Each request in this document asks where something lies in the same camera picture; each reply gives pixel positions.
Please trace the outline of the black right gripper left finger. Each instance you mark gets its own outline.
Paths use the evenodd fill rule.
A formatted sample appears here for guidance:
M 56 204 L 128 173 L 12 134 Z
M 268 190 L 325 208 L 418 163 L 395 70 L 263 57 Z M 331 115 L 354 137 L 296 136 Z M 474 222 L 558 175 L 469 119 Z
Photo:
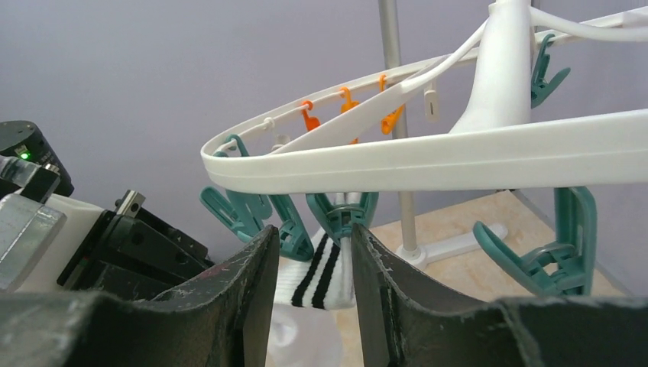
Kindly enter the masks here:
M 153 300 L 102 291 L 1 298 L 3 366 L 263 366 L 279 262 L 265 227 L 242 250 Z

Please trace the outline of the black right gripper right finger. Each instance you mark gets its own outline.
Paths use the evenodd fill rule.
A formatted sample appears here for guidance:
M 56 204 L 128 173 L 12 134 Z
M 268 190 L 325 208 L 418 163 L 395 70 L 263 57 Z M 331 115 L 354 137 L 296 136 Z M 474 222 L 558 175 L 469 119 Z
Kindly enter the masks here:
M 475 299 L 352 230 L 366 366 L 645 366 L 644 297 Z

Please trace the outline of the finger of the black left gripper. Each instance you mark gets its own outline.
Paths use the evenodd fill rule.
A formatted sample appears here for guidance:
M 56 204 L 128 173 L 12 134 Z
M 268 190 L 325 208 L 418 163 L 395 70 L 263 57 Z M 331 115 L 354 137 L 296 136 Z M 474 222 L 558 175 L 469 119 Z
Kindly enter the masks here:
M 123 300 L 151 300 L 212 265 L 207 247 L 146 209 L 135 216 L 105 210 L 57 284 L 71 291 L 106 291 Z

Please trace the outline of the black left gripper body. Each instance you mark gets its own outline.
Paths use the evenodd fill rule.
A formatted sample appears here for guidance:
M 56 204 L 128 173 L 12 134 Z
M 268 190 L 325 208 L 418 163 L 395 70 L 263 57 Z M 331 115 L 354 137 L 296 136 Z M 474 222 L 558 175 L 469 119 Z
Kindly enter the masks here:
M 57 279 L 106 211 L 57 194 L 1 199 L 1 292 L 58 292 Z

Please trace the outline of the white black-striped sock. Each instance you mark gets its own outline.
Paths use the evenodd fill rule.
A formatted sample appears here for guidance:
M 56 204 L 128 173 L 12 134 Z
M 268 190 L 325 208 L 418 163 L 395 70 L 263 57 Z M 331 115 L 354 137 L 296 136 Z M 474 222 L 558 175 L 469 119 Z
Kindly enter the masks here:
M 274 295 L 267 353 L 275 366 L 340 366 L 343 338 L 335 310 L 355 306 L 352 242 L 323 229 L 312 260 L 286 260 Z

